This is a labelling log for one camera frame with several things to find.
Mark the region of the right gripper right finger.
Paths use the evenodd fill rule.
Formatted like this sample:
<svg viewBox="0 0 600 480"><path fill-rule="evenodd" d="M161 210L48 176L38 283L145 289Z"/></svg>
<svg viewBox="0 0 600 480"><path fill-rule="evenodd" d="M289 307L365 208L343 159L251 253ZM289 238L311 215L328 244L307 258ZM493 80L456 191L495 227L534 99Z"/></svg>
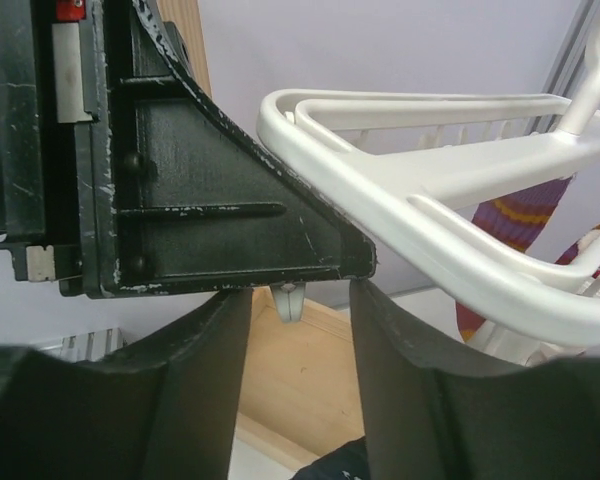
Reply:
<svg viewBox="0 0 600 480"><path fill-rule="evenodd" d="M375 479L600 479L600 357L522 367L350 285Z"/></svg>

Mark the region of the navy santa sock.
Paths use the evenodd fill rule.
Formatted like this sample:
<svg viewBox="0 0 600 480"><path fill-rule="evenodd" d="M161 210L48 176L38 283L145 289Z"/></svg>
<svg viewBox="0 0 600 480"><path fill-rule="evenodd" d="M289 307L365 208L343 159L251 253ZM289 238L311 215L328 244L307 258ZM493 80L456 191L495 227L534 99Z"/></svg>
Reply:
<svg viewBox="0 0 600 480"><path fill-rule="evenodd" d="M366 438L349 441L299 469L292 480L369 480Z"/></svg>

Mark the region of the white plastic clip hanger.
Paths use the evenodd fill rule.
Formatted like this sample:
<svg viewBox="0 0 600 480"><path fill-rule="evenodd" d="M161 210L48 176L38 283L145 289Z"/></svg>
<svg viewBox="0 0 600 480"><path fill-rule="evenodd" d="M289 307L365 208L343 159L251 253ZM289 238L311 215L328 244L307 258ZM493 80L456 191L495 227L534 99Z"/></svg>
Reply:
<svg viewBox="0 0 600 480"><path fill-rule="evenodd" d="M392 94L286 89L266 96L257 134L293 174L350 220L487 319L553 344L600 344L600 298L574 290L586 267L524 255L460 215L464 207L572 176L600 160L600 13L586 76L550 94ZM375 155L346 131L554 116L547 133Z"/></svg>

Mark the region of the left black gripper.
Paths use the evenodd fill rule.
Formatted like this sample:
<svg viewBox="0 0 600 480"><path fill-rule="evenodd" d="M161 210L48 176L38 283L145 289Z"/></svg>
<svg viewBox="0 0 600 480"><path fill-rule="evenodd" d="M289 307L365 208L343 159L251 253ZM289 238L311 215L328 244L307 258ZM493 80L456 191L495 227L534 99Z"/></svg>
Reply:
<svg viewBox="0 0 600 480"><path fill-rule="evenodd" d="M0 252L19 282L115 294L111 1L0 1Z"/></svg>

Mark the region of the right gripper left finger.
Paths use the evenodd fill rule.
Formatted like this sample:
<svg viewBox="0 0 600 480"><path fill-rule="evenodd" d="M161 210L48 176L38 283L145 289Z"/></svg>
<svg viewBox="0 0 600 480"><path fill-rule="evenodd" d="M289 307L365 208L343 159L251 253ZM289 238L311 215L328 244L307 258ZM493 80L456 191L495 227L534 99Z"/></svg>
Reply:
<svg viewBox="0 0 600 480"><path fill-rule="evenodd" d="M95 361L0 347L0 479L224 479L251 324L223 291Z"/></svg>

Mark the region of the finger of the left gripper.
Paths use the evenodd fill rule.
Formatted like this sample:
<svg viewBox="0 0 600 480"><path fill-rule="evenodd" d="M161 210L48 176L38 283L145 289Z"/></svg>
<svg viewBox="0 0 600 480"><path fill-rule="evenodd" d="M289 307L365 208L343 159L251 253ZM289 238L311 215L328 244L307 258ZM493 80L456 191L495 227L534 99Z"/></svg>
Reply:
<svg viewBox="0 0 600 480"><path fill-rule="evenodd" d="M367 278L373 242L196 84L152 1L99 11L102 280L120 296Z"/></svg>

